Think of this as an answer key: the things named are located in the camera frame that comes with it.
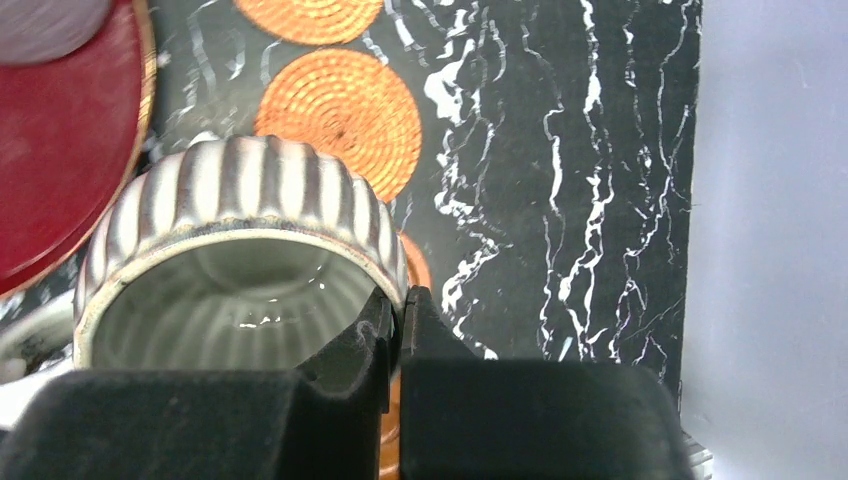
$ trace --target gold rim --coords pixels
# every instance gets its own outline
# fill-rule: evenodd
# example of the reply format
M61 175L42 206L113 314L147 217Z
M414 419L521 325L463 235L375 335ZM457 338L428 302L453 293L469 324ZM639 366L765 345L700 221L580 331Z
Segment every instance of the gold rim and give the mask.
M118 199L118 195L123 191L124 186L126 186L127 182L132 177L133 172L135 171L136 163L138 162L138 156L141 153L141 146L144 144L144 139L147 136L147 127L150 124L150 110L153 107L153 91L154 86L156 84L156 45L153 39L153 26L150 22L150 13L147 9L147 0L131 0L133 6L133 12L135 13L136 23L138 24L138 32L139 39L141 44L141 69L142 69L142 78L141 78L141 101L139 102L138 108L138 123L136 127L136 135L135 141L133 143L132 153L130 154L130 158L127 161L126 169L124 170L123 177L121 181L118 183L118 186L115 188L115 192L112 194L112 198L106 203L103 207L103 210L97 217L97 220L92 223L91 227L80 237L79 241L68 250L67 253L63 254L59 259L44 267L43 270L38 272L37 274L31 276L25 282L21 283L17 287L0 293L0 300L4 300L12 295L24 291L36 283L44 280L44 278L53 273L59 265L65 263L73 254L75 254L79 248L88 240L88 237L94 232L94 229L97 228L97 224L100 223L100 220L103 218L103 215L106 214L106 211L115 203L115 200Z

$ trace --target white wall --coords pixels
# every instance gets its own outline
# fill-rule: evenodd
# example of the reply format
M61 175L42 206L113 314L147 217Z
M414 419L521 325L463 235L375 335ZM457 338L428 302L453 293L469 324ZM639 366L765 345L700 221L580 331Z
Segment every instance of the white wall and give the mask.
M716 478L848 478L848 0L705 0L683 350Z

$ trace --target round coaster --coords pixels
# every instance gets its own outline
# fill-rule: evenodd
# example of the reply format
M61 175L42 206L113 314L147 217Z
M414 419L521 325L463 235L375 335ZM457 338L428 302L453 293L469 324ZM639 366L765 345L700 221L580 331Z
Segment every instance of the round coaster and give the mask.
M153 48L146 2L115 0L100 32L70 55L0 68L0 297L68 258L132 175Z
M415 243L404 233L400 234L409 267L409 284L431 288L430 268L427 259ZM380 480L399 478L400 468L400 376L392 382L389 413L380 423Z
M430 277L430 267L427 266L427 259L421 253L412 239L405 233L400 234L400 239L403 242L403 249L406 251L406 265L409 270L409 284L420 285L422 287L433 288L433 281Z
M400 468L400 376L392 382L389 413L380 422L380 480L397 479Z
M235 4L262 30L304 45L350 42L383 8L383 0L235 0Z
M352 50L318 50L284 68L262 98L256 133L340 158L384 202L409 182L421 153L421 120L403 80Z

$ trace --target orange woven coaster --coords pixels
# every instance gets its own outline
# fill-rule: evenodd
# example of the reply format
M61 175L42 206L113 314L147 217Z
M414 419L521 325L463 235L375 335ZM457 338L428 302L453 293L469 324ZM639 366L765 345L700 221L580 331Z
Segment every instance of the orange woven coaster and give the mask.
M430 267L415 243L404 233L400 235L409 266L409 284L431 288ZM380 423L380 480L399 478L400 467L400 377L392 383L389 413Z
M374 22L383 0L235 0L259 28L304 45L355 39Z
M284 68L265 91L256 133L340 158L384 202L409 182L421 153L421 120L403 80L352 50L318 50Z

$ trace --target white ribbed cup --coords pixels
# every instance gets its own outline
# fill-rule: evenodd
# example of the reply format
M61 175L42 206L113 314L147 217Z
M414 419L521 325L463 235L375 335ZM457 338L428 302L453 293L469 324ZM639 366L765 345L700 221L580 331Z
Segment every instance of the white ribbed cup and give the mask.
M292 368L375 286L401 316L406 256L363 178L275 137L200 142L134 180L97 227L74 299L74 363Z

